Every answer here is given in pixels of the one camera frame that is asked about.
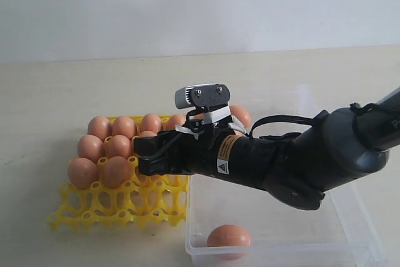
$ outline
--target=beige table surface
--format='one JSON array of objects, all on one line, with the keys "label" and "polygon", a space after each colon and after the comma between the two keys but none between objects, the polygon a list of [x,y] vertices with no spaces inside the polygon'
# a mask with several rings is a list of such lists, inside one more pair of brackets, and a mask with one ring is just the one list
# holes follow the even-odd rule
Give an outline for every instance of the beige table surface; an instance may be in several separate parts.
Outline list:
[{"label": "beige table surface", "polygon": [[[94,115],[173,113],[175,90],[205,82],[232,94],[308,84],[319,107],[333,110],[400,86],[400,46],[0,65],[0,265],[190,266],[184,223],[52,233],[45,220]],[[399,163],[400,148],[359,180],[390,267],[400,266]]]}]

